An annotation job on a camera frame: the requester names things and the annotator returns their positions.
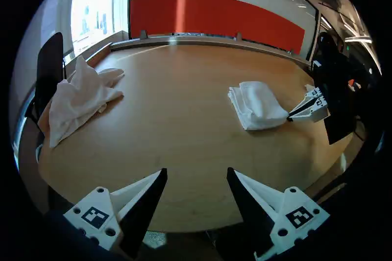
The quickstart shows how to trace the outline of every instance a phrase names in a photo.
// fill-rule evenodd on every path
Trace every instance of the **red wall panel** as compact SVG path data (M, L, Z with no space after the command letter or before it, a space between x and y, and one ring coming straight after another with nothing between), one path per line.
M131 37L198 32L253 40L299 54L305 30L287 19L238 0L131 0Z

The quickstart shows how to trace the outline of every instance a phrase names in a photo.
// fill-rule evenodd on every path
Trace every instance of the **white towel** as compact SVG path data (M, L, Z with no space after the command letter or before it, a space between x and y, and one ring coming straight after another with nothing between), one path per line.
M260 81L246 81L239 88L229 88L228 96L245 130L276 127L289 116L269 87Z
M114 68L97 73L79 56L72 80L69 82L64 79L58 83L52 98L49 110L49 146L56 147L95 112L102 113L107 102L122 96L121 91L110 88L122 76L124 71Z

